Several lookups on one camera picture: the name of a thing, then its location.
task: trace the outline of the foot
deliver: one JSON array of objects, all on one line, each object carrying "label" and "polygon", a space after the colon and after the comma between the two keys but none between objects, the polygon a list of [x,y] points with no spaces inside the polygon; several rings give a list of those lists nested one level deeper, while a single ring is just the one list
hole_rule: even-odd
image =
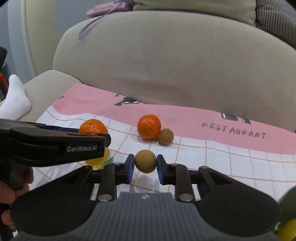
[{"label": "foot", "polygon": [[18,76],[12,74],[8,81],[7,95],[0,106],[0,118],[18,120],[30,111],[31,102],[26,97],[24,85]]}]

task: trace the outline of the human hand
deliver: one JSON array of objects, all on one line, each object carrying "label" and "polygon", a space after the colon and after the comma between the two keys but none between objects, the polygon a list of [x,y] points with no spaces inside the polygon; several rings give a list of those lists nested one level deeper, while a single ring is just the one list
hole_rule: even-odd
[{"label": "human hand", "polygon": [[[30,168],[24,178],[24,186],[20,190],[13,191],[4,182],[0,181],[0,203],[6,203],[11,205],[19,196],[30,191],[29,184],[34,180],[33,168]],[[1,220],[5,225],[8,225],[11,229],[15,226],[10,217],[10,210],[6,210],[1,214]]]}]

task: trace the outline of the tangerine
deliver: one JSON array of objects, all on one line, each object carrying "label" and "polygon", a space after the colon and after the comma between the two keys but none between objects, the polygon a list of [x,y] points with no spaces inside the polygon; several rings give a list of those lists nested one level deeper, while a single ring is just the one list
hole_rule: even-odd
[{"label": "tangerine", "polygon": [[109,134],[107,127],[100,120],[90,119],[82,123],[78,133]]},{"label": "tangerine", "polygon": [[160,120],[155,115],[144,115],[138,121],[137,130],[139,136],[143,139],[154,139],[161,131]]}]

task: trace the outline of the brown round fruit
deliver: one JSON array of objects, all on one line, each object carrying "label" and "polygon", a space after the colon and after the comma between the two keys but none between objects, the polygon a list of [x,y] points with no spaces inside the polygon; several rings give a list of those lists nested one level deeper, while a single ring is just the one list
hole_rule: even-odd
[{"label": "brown round fruit", "polygon": [[143,173],[151,173],[156,168],[156,156],[152,151],[141,150],[135,156],[135,165]]},{"label": "brown round fruit", "polygon": [[174,133],[171,129],[162,129],[158,138],[161,144],[169,145],[174,140]]}]

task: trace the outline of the lemon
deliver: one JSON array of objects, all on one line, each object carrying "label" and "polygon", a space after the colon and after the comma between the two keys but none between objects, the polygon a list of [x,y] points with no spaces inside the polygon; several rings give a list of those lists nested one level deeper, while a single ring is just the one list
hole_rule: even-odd
[{"label": "lemon", "polygon": [[109,148],[105,148],[103,157],[89,159],[89,160],[86,160],[85,163],[89,166],[92,166],[94,170],[100,169],[103,163],[108,159],[109,153],[110,153]]},{"label": "lemon", "polygon": [[277,236],[281,241],[291,241],[296,237],[296,218],[287,222],[278,231]]}]

